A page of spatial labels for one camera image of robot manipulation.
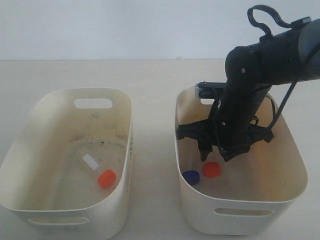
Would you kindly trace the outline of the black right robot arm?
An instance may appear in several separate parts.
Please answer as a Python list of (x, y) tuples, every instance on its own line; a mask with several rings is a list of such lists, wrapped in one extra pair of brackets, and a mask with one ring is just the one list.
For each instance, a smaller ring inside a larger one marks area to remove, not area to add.
[(197, 140), (201, 161), (217, 147), (225, 161), (247, 153), (259, 141), (270, 142), (282, 108), (273, 108), (272, 121), (260, 126), (256, 116), (271, 87), (320, 77), (320, 21), (309, 17), (288, 31), (264, 36), (256, 44), (235, 47), (225, 59), (226, 82), (199, 82), (195, 95), (212, 99), (204, 120), (181, 124), (178, 139)]

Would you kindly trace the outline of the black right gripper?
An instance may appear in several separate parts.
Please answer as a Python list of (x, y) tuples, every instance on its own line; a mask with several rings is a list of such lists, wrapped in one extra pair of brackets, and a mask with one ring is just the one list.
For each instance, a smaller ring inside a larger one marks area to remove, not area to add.
[(177, 139), (196, 140), (201, 161), (205, 161), (216, 146), (224, 162), (229, 162), (247, 153), (254, 143), (269, 143), (273, 139), (272, 123), (263, 127), (258, 125), (257, 116), (253, 120), (254, 124), (250, 123), (245, 129), (236, 130), (225, 121), (218, 121), (218, 111), (212, 110), (207, 119), (178, 125)]

